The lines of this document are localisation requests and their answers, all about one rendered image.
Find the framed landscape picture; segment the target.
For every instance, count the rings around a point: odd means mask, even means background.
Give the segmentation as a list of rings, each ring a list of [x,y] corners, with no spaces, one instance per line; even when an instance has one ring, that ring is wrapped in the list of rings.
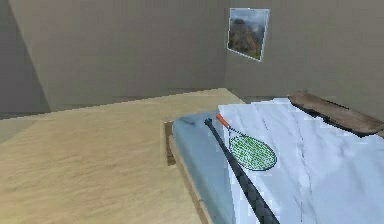
[[[227,49],[262,62],[270,9],[231,8],[228,19]]]

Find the bed with pale blue sheet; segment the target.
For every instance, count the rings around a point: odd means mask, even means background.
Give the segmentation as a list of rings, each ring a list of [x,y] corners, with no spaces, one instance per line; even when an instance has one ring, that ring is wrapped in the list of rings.
[[[276,165],[248,177],[280,224],[384,224],[384,138],[358,137],[313,117],[287,98],[217,109],[235,129],[268,144]],[[212,112],[174,120],[172,134],[211,218],[259,224],[223,147],[227,130]]]

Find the black baseball bat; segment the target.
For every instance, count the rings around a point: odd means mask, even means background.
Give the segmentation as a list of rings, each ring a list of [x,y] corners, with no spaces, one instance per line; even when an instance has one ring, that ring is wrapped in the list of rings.
[[[237,182],[240,184],[242,192],[251,206],[253,213],[256,215],[260,224],[280,224],[276,216],[273,214],[267,203],[262,198],[252,181],[246,175],[244,170],[241,168],[235,157],[230,153],[228,148],[225,146],[223,140],[219,136],[218,132],[212,124],[212,119],[207,118],[204,124],[210,129],[222,149],[232,171],[235,174]]]

